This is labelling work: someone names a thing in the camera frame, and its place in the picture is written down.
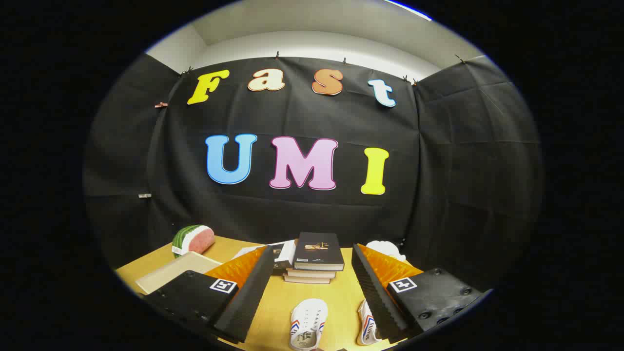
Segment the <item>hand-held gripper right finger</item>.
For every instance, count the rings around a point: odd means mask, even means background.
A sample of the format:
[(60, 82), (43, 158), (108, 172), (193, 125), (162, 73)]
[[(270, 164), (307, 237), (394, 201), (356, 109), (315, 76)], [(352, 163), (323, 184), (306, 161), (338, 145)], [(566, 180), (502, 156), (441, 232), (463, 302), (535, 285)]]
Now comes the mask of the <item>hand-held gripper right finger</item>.
[(446, 269), (421, 271), (361, 244), (353, 246), (351, 264), (381, 337), (393, 344), (447, 331), (493, 292)]

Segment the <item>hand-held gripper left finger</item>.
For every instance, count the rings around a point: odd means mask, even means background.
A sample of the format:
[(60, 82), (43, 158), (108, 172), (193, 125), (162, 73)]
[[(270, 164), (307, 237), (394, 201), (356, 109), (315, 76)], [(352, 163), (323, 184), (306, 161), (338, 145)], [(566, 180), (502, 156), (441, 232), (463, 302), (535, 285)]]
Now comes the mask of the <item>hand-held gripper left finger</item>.
[(187, 269), (144, 296), (143, 301), (200, 337), (243, 343), (273, 262), (272, 249), (263, 245), (207, 273)]

